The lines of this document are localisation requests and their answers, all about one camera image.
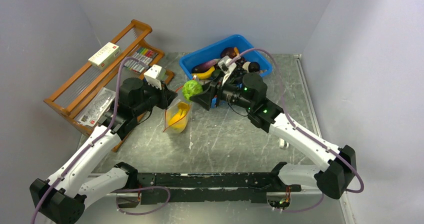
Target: eggplant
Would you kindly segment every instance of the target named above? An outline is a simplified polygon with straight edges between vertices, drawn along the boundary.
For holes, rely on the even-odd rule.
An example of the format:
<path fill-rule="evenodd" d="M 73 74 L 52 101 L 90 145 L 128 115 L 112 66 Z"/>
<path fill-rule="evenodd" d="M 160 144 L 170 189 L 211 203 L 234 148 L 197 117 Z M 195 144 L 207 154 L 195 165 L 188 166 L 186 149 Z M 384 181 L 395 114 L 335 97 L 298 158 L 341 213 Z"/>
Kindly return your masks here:
<path fill-rule="evenodd" d="M 222 50 L 221 55 L 219 55 L 221 58 L 224 58 L 225 56 L 229 56 L 229 58 L 233 59 L 237 56 L 236 51 L 234 51 L 234 47 L 227 47 Z"/>
<path fill-rule="evenodd" d="M 207 72 L 209 69 L 211 69 L 211 67 L 213 67 L 215 64 L 218 63 L 220 59 L 213 59 L 213 60 L 209 60 L 207 62 L 204 62 L 200 65 L 197 65 L 195 67 L 193 67 L 193 69 L 191 69 L 191 73 L 196 74 L 196 73 L 205 73 Z"/>

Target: wooden shelf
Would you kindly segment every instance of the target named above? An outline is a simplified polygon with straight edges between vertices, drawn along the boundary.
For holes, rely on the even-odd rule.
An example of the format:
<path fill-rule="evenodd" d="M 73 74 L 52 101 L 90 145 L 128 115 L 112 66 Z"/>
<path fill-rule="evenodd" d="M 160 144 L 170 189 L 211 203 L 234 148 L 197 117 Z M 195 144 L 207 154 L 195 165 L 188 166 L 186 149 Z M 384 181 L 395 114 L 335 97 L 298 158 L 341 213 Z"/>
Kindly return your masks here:
<path fill-rule="evenodd" d="M 78 131 L 80 131 L 85 136 L 90 136 L 93 132 L 93 127 L 84 126 L 79 124 L 74 120 L 78 114 L 93 100 L 97 93 L 108 84 L 117 74 L 119 69 L 119 64 L 121 61 L 128 56 L 131 56 L 137 49 L 140 47 L 148 48 L 157 53 L 156 57 L 149 64 L 150 66 L 157 64 L 161 58 L 164 57 L 164 52 L 156 47 L 149 45 L 144 38 L 152 32 L 152 28 L 141 21 L 133 19 L 131 23 L 125 27 L 117 36 L 115 36 L 110 42 L 116 44 L 121 40 L 125 35 L 129 35 L 130 31 L 133 31 L 135 40 L 116 58 L 116 60 L 110 64 L 97 76 L 91 74 L 93 80 L 89 81 L 87 85 L 82 85 L 84 83 L 84 74 L 88 73 L 88 70 L 92 65 L 87 62 L 81 69 L 79 69 L 75 74 L 73 74 L 59 89 L 57 89 L 50 97 L 44 99 L 44 102 L 61 115 L 65 120 L 67 120 L 71 125 L 73 125 Z M 139 75 L 140 79 L 144 79 L 145 70 Z M 170 70 L 166 70 L 167 78 L 165 80 L 166 84 L 174 78 L 174 73 Z M 69 100 L 68 102 L 63 102 L 66 104 L 59 103 L 61 100 Z M 116 152 L 119 147 L 122 145 L 123 141 L 113 148 L 113 151 Z"/>

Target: yellow object in bag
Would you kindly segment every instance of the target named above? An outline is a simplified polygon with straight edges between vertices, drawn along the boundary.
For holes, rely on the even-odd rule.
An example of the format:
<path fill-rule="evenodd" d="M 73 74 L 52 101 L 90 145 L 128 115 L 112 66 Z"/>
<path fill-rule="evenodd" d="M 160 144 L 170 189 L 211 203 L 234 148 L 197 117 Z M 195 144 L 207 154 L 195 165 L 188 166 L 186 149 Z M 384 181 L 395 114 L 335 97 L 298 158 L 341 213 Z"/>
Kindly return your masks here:
<path fill-rule="evenodd" d="M 189 122 L 188 115 L 191 105 L 178 100 L 179 102 L 176 105 L 173 105 L 170 109 L 166 111 L 166 127 L 165 130 L 172 130 L 174 133 L 180 133 L 184 131 Z"/>

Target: small box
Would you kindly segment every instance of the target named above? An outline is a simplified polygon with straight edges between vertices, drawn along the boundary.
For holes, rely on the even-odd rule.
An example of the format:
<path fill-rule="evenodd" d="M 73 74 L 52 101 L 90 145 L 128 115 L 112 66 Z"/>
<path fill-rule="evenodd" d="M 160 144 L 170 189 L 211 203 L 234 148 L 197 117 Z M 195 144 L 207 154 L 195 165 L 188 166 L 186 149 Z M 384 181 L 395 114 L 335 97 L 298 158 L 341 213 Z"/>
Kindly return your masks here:
<path fill-rule="evenodd" d="M 115 61 L 121 53 L 121 48 L 116 44 L 108 42 L 98 52 L 96 52 L 88 61 L 93 67 L 104 70 Z"/>
<path fill-rule="evenodd" d="M 144 73 L 144 78 L 151 86 L 162 90 L 161 80 L 164 78 L 165 72 L 165 68 L 153 65 Z"/>

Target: gray wall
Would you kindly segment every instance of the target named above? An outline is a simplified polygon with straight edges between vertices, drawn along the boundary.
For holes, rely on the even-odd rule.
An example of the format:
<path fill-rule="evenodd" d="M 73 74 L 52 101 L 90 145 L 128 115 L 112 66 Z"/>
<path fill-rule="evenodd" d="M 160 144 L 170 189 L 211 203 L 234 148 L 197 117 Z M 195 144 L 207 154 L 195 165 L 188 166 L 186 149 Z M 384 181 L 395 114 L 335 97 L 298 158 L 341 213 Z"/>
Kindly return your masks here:
<path fill-rule="evenodd" d="M 359 224 L 424 219 L 423 24 L 423 0 L 331 0 L 303 52 L 322 135 L 356 150 Z"/>
<path fill-rule="evenodd" d="M 274 53 L 301 53 L 330 0 L 79 0 L 105 44 L 130 20 L 165 51 L 195 51 L 232 34 Z"/>
<path fill-rule="evenodd" d="M 77 0 L 0 0 L 0 17 L 0 223 L 28 223 L 30 184 L 65 163 L 80 138 L 43 99 L 99 43 Z"/>

